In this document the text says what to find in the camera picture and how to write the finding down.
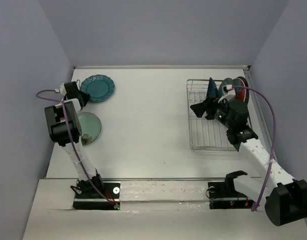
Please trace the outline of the teal scalloped plate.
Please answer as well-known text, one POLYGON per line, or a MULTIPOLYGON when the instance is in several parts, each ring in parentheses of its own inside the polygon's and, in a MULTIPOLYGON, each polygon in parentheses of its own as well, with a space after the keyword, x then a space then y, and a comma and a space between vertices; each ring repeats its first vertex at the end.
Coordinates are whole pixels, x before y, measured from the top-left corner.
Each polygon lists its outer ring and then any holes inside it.
POLYGON ((115 92, 114 81, 106 75, 91 75, 80 84, 80 90, 90 95, 89 101, 100 103, 106 101, 115 92))

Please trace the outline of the dark blue teardrop dish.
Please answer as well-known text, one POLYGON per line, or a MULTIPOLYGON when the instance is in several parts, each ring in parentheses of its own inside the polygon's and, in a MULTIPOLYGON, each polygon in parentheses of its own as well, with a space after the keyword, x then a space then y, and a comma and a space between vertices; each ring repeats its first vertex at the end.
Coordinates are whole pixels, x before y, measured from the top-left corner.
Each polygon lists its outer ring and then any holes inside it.
POLYGON ((208 88, 206 92, 207 98, 219 98, 219 90, 216 82, 210 77, 208 82, 208 88))

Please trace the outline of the light mint glass plate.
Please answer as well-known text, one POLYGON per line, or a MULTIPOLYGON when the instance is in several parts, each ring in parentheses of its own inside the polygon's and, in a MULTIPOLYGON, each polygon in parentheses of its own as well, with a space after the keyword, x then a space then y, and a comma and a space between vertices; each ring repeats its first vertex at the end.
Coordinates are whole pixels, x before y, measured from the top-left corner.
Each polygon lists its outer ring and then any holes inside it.
POLYGON ((77 114, 81 125, 81 143, 83 146, 91 144, 101 134, 101 120, 93 113, 80 112, 77 114))

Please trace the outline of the dark teal round plate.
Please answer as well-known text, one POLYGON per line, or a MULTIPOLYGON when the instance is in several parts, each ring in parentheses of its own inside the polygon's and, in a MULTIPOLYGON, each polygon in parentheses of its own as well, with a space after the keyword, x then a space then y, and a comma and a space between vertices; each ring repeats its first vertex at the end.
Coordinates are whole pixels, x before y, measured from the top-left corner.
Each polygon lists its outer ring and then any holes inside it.
POLYGON ((218 88, 218 98, 226 96, 229 91, 233 90, 234 80, 232 78, 224 79, 218 88))

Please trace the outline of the red and blue floral plate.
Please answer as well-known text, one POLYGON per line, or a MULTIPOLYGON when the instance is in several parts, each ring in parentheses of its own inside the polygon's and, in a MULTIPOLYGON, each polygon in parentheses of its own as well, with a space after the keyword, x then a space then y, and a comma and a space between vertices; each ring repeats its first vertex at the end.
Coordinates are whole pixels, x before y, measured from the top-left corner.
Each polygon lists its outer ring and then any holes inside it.
MULTIPOLYGON (((244 80, 240 77, 233 79, 233 85, 243 86, 243 87, 246 86, 244 80)), ((235 90, 235 98, 244 102, 246 99, 246 95, 247 95, 246 90, 241 87, 235 87, 234 90, 235 90)))

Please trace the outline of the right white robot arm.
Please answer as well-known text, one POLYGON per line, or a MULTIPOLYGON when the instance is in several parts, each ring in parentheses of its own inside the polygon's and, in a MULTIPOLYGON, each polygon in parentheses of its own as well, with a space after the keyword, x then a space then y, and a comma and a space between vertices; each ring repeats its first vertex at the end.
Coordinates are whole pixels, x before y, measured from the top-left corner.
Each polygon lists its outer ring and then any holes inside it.
POLYGON ((263 178, 263 183, 259 183, 244 173, 230 179, 223 184, 227 195, 244 194, 254 201, 251 211, 264 210, 275 226, 307 218, 307 182, 295 179, 267 152, 248 125, 249 110, 245 102, 208 97, 190 109, 198 118, 218 120, 224 125, 229 142, 263 178))

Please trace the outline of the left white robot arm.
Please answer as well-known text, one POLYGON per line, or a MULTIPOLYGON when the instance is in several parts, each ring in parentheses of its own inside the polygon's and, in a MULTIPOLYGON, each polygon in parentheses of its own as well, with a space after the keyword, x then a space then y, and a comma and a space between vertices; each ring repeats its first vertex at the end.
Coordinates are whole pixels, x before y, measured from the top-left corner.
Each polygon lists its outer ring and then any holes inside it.
POLYGON ((77 185, 71 189, 85 198, 105 199, 102 177, 92 165, 82 144, 82 127, 77 115, 88 103, 90 95, 82 92, 76 82, 61 84, 56 93, 61 94, 63 99, 45 107, 44 114, 50 139, 62 147, 77 171, 77 185))

